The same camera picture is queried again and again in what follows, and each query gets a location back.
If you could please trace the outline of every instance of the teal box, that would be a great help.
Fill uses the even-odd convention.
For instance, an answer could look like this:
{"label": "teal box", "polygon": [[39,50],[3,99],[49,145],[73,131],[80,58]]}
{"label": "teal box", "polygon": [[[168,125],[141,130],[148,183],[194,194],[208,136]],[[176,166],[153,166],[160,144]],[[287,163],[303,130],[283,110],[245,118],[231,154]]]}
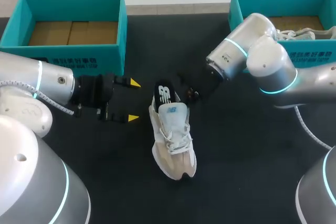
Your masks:
{"label": "teal box", "polygon": [[[318,16],[325,30],[336,26],[336,0],[231,0],[231,30],[252,13],[261,13],[266,17]],[[336,40],[294,40],[279,43],[299,68],[336,61]]]}
{"label": "teal box", "polygon": [[[28,46],[36,22],[118,22],[116,44]],[[75,76],[124,73],[127,13],[124,0],[18,0],[0,51],[69,67]]]}

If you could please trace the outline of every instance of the black table surface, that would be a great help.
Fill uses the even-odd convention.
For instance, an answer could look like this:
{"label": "black table surface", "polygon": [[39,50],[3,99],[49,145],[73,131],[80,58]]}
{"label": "black table surface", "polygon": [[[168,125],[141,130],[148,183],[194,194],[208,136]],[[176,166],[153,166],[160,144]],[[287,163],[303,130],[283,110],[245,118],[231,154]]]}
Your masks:
{"label": "black table surface", "polygon": [[[7,21],[0,19],[0,28]],[[102,123],[91,109],[76,119],[51,108],[54,122],[44,140],[87,186],[91,224],[300,223],[297,183],[326,150],[309,138],[293,109],[272,107],[248,74],[191,108],[192,180],[169,180],[152,157],[154,83],[170,78],[181,92],[176,71],[186,62],[188,68],[202,64],[228,33],[226,14],[129,16],[125,75],[142,88],[117,87],[111,103],[114,111],[140,118]],[[335,109],[301,108],[307,126],[330,145]]]}

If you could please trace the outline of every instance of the shoe lace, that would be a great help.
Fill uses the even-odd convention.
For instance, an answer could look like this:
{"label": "shoe lace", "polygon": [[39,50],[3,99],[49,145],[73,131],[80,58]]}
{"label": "shoe lace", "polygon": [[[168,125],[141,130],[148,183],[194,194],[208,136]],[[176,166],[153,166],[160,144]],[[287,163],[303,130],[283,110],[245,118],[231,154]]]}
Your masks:
{"label": "shoe lace", "polygon": [[280,31],[277,30],[278,40],[293,40],[296,36],[296,33],[292,30]]}
{"label": "shoe lace", "polygon": [[169,131],[168,136],[164,134],[162,129],[160,128],[160,132],[163,135],[165,142],[166,142],[166,147],[168,149],[168,152],[170,154],[179,154],[183,152],[187,152],[191,149],[191,142],[192,138],[190,137],[190,125],[185,124],[185,130],[180,131],[182,133],[182,138],[175,138],[173,139],[173,132]]}

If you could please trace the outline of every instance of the shoe sole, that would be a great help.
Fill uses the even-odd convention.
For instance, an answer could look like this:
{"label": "shoe sole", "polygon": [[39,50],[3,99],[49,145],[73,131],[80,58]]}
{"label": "shoe sole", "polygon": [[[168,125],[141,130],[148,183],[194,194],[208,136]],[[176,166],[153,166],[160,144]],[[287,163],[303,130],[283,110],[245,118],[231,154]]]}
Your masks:
{"label": "shoe sole", "polygon": [[193,177],[195,176],[195,173],[196,173],[196,167],[197,167],[196,156],[195,156],[195,172],[194,172],[194,174],[193,174],[192,176],[189,176],[189,174],[184,173],[184,174],[182,175],[182,178],[181,178],[181,179],[175,179],[175,178],[171,177],[171,176],[169,175],[169,173],[163,168],[163,165],[161,165],[160,160],[159,160],[159,158],[158,158],[158,155],[157,155],[157,153],[156,153],[155,144],[154,144],[153,147],[152,147],[152,153],[153,153],[153,157],[154,157],[155,162],[157,163],[158,167],[159,167],[160,170],[164,173],[164,175],[166,175],[168,178],[170,178],[170,179],[172,179],[172,180],[181,180],[181,179],[183,179],[183,178],[185,178],[185,177],[193,178]]}

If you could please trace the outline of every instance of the shoe tongue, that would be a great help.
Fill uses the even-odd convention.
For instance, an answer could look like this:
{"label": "shoe tongue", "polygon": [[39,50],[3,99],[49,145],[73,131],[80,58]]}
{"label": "shoe tongue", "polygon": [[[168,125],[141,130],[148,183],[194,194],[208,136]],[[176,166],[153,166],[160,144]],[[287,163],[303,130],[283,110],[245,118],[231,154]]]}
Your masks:
{"label": "shoe tongue", "polygon": [[166,103],[159,107],[159,116],[166,131],[183,131],[188,116],[188,108],[182,102]]}

